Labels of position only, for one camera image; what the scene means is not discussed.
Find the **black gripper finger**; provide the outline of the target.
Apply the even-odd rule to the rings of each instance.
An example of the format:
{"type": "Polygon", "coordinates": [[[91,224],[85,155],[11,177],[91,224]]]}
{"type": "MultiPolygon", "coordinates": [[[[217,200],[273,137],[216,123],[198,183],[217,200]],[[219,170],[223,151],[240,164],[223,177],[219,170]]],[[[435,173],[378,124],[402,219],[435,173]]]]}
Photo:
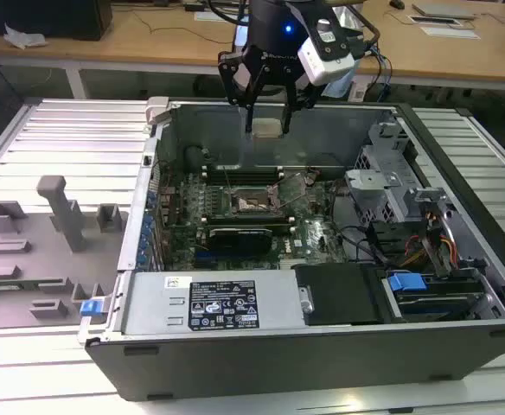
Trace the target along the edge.
{"type": "Polygon", "coordinates": [[[304,90],[297,90],[295,83],[289,83],[285,86],[285,92],[286,99],[281,119],[282,132],[289,131],[294,112],[314,107],[322,95],[322,87],[308,84],[304,90]]]}
{"type": "Polygon", "coordinates": [[[245,131],[251,132],[253,107],[265,85],[265,56],[255,46],[245,46],[241,51],[220,52],[218,70],[227,101],[246,110],[245,131]]]}

